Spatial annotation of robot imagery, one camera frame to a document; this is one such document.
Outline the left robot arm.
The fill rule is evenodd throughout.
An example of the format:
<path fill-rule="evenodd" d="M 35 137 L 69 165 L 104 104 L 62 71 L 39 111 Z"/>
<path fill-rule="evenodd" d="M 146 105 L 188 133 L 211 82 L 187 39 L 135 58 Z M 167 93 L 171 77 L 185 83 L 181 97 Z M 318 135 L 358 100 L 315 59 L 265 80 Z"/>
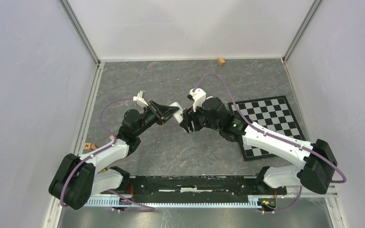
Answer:
<path fill-rule="evenodd" d="M 160 105 L 149 101 L 143 105 L 142 112 L 127 110 L 118 133 L 110 132 L 113 139 L 109 143 L 81 156 L 70 153 L 63 158 L 48 188 L 49 194 L 57 198 L 61 206 L 77 210 L 99 193 L 110 190 L 126 193 L 130 180 L 115 168 L 103 169 L 131 155 L 141 143 L 139 136 L 148 128 L 162 125 L 174 116 L 182 116 L 177 102 Z"/>

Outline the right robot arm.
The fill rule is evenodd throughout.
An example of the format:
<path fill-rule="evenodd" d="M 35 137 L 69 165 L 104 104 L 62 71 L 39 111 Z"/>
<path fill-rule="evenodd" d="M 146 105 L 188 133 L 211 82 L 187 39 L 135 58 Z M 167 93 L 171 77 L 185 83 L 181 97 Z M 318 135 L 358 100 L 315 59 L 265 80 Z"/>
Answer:
<path fill-rule="evenodd" d="M 326 194 L 333 183 L 337 161 L 326 141 L 302 141 L 268 130 L 239 114 L 231 114 L 218 98 L 184 109 L 178 122 L 187 133 L 209 128 L 227 141 L 257 147 L 290 162 L 289 166 L 261 169 L 255 186 L 262 194 L 284 186 L 303 186 Z"/>

